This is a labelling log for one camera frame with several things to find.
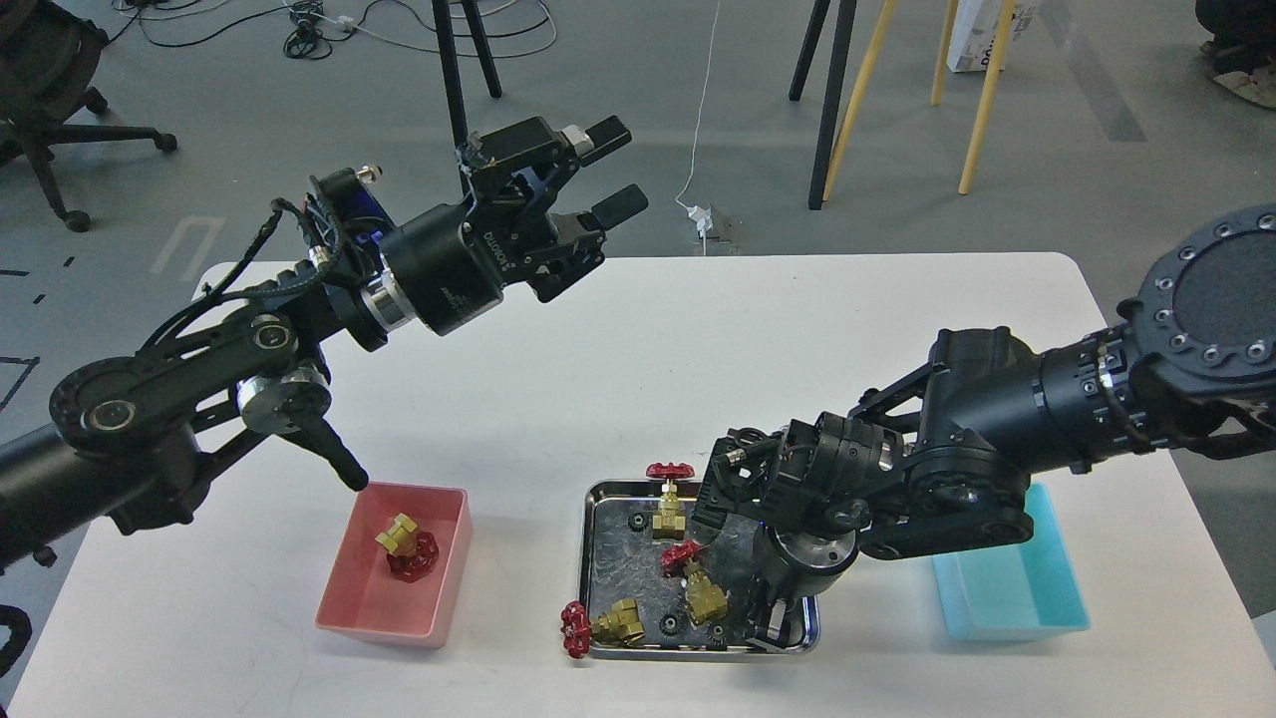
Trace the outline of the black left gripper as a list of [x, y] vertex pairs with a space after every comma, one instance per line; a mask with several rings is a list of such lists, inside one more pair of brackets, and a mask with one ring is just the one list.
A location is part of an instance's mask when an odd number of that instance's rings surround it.
[[504, 282], [528, 283], [541, 304], [558, 298], [602, 264], [606, 231], [649, 205], [632, 182], [590, 210], [554, 209], [570, 179], [629, 142], [618, 117], [586, 129], [532, 117], [464, 136], [457, 145], [462, 204], [435, 205], [380, 240], [398, 304], [436, 335], [500, 304], [495, 259], [466, 240], [504, 240]]

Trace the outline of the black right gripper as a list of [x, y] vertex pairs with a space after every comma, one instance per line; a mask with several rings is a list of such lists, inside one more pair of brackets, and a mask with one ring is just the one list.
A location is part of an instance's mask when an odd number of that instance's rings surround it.
[[759, 527], [752, 555], [760, 594], [748, 601], [748, 647], [766, 654], [814, 649], [814, 599], [857, 559], [857, 531], [835, 538]]

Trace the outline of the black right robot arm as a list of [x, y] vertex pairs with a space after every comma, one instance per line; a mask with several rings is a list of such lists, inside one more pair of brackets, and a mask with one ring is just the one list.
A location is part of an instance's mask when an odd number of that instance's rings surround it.
[[1185, 449], [1273, 450], [1273, 207], [1199, 228], [1148, 270], [1120, 321], [1035, 353], [1007, 326], [942, 330], [925, 363], [847, 414], [734, 429], [688, 517], [701, 545], [757, 527], [746, 641], [785, 650], [798, 601], [859, 555], [894, 560], [1034, 536], [1035, 474]]

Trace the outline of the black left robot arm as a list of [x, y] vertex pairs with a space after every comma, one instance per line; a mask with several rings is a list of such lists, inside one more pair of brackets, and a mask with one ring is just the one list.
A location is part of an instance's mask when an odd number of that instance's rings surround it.
[[346, 332], [362, 349], [424, 321], [456, 332], [524, 282], [542, 304], [604, 263], [610, 228], [647, 208], [635, 186], [590, 210], [551, 207], [578, 170], [632, 142], [620, 119], [553, 129], [533, 117], [461, 142], [464, 198], [396, 224], [369, 186], [378, 170], [311, 179], [301, 207], [282, 198], [309, 258], [272, 281], [219, 283], [174, 314], [131, 356], [83, 365], [48, 400], [51, 423], [3, 448], [4, 566], [54, 562], [52, 539], [100, 517], [122, 536], [188, 525], [211, 482], [267, 437], [313, 453], [353, 491], [369, 477], [327, 423], [322, 342]]

